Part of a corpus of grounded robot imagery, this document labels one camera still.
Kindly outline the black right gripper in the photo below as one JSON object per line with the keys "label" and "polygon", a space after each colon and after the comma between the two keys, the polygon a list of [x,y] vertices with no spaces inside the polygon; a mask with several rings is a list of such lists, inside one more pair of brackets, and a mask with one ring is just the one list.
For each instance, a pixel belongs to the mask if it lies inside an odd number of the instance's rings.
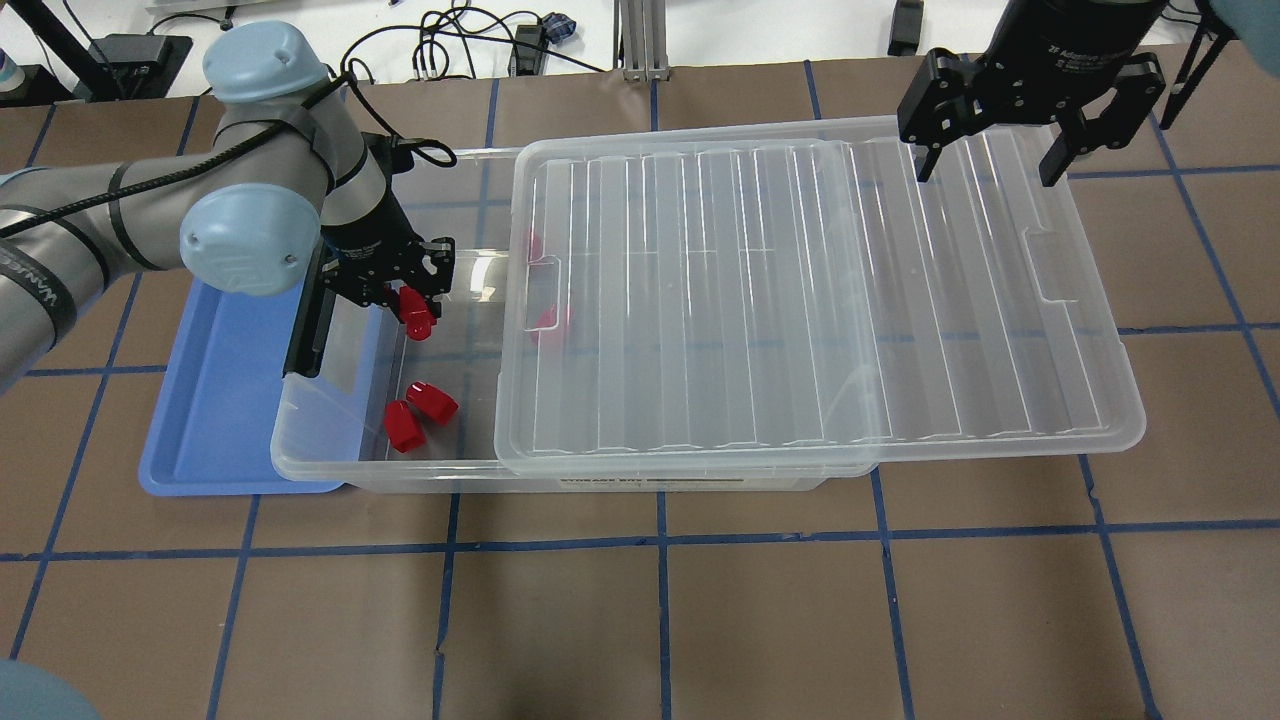
{"label": "black right gripper", "polygon": [[1138,50],[1164,8],[1010,1],[978,58],[931,49],[899,104],[915,181],[931,179],[948,145],[997,124],[1059,127],[1038,165],[1046,188],[1076,159],[1126,147],[1166,87],[1157,56]]}

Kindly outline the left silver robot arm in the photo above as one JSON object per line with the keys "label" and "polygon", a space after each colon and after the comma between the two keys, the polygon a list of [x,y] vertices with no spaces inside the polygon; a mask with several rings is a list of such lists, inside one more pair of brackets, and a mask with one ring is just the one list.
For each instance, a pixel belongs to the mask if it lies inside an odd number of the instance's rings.
{"label": "left silver robot arm", "polygon": [[360,131],[337,96],[347,77],[283,20],[229,31],[204,73],[224,106],[209,152],[3,177],[4,388],[136,272],[334,293],[388,309],[416,340],[442,314],[454,241],[419,234],[392,188],[436,141]]}

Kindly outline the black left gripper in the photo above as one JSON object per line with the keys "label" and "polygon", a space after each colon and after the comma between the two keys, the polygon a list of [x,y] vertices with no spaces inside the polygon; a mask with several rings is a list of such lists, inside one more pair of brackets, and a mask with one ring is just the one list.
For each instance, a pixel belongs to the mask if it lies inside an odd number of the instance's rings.
{"label": "black left gripper", "polygon": [[324,225],[321,238],[334,256],[325,270],[335,295],[361,307],[383,307],[403,323],[398,290],[408,284],[435,319],[443,318],[442,297],[454,279],[454,238],[425,240],[411,228],[353,234],[337,225]]}

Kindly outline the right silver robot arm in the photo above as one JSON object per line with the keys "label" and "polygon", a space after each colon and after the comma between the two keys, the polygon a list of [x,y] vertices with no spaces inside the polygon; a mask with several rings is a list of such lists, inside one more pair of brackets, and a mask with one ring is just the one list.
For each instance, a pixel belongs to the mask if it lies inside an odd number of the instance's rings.
{"label": "right silver robot arm", "polygon": [[1038,165],[1051,187],[1078,158],[1126,147],[1157,101],[1161,127],[1171,127],[1229,44],[1277,73],[1275,1],[1198,1],[1194,33],[1167,79],[1158,58],[1140,50],[1167,9],[1165,1],[1010,1],[977,59],[929,50],[896,111],[916,179],[931,178],[948,145],[989,127],[1056,126]]}

